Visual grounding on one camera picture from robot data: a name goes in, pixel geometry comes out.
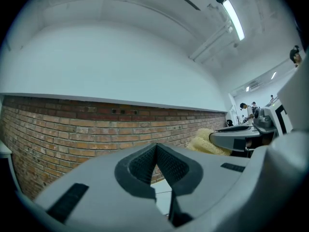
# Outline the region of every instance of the ceiling pipe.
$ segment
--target ceiling pipe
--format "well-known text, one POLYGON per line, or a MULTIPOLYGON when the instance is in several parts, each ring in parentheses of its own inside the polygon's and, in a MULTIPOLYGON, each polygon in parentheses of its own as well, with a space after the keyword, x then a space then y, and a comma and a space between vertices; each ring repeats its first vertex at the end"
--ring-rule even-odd
POLYGON ((104 0, 101 0, 101 6, 100 6, 99 13, 98 13, 98 20, 101 20, 101 19, 102 19, 103 6, 104 6, 104 0))
POLYGON ((222 37, 226 32, 228 32, 228 28, 230 26, 231 21, 227 19, 215 33, 213 33, 198 49, 196 49, 189 56, 189 58, 195 61, 204 51, 211 47, 214 42, 216 42, 220 37, 222 37))

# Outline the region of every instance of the white machine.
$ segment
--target white machine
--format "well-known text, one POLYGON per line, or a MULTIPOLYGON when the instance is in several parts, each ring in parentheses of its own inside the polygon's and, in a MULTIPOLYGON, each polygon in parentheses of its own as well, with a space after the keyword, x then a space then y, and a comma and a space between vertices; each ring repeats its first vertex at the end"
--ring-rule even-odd
POLYGON ((263 145, 263 138, 275 139, 292 130, 291 121, 279 98, 275 98, 265 108, 257 108, 253 124, 227 127, 210 134, 210 141, 233 151, 249 152, 263 145))
MULTIPOLYGON (((291 79, 293 88, 309 90, 307 64, 291 79)), ((261 230, 274 218, 280 223, 278 216, 295 212, 287 202, 309 171, 308 123, 298 123, 296 116, 288 121, 282 113, 291 93, 279 92, 283 104, 272 101, 256 114, 254 126, 238 126, 241 130, 232 132, 234 137, 278 133, 250 159, 148 144, 81 164, 48 186, 34 203, 17 195, 46 230, 55 232, 244 232, 261 230), (168 219, 156 207, 150 186, 156 164, 172 189, 168 219)), ((309 97, 304 95, 302 102, 309 104, 309 97)), ((305 111, 302 106, 287 107, 288 113, 305 111)), ((304 119, 309 121, 308 114, 304 119)), ((224 136, 229 129, 214 134, 229 141, 233 137, 224 136)))

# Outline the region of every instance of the yellow cloth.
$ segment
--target yellow cloth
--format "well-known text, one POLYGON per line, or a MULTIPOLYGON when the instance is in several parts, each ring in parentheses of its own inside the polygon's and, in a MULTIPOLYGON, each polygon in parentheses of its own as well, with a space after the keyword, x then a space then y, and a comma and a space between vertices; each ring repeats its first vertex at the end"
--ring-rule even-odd
POLYGON ((209 135, 213 132, 213 130, 208 128, 199 129, 186 148, 208 154, 229 156, 232 153, 231 150, 217 147, 209 141, 209 135))

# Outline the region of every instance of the ceiling light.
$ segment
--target ceiling light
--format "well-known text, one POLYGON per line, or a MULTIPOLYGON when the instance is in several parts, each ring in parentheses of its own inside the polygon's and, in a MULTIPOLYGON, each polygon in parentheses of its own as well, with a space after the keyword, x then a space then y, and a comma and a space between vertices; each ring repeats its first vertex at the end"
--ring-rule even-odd
POLYGON ((229 14, 234 27, 236 29, 236 32, 238 34, 239 40, 242 41, 245 38, 245 34, 243 33, 240 21, 238 19, 238 16, 231 4, 231 2, 229 0, 225 0, 225 2, 223 3, 223 6, 225 7, 227 13, 229 14))
POLYGON ((273 78, 275 77, 276 73, 277 73, 277 72, 275 72, 275 73, 272 75, 272 78, 271 78, 271 79, 273 79, 273 78))

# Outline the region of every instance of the person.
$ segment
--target person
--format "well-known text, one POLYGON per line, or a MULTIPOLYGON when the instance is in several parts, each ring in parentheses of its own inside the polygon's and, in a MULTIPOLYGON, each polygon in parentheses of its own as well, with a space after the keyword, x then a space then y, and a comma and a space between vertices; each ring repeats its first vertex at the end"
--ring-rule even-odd
POLYGON ((253 112, 253 114, 255 113, 256 109, 257 109, 257 105, 255 104, 255 102, 252 102, 252 112, 253 112))
POLYGON ((245 103, 240 104, 240 108, 242 109, 247 109, 248 111, 248 116, 244 119, 244 123, 246 123, 248 121, 249 124, 253 123, 253 111, 252 111, 252 107, 248 106, 245 103))
POLYGON ((298 45, 294 46, 294 48, 290 51, 290 60, 294 63, 295 68, 297 68, 301 64, 302 58, 299 54, 298 45))

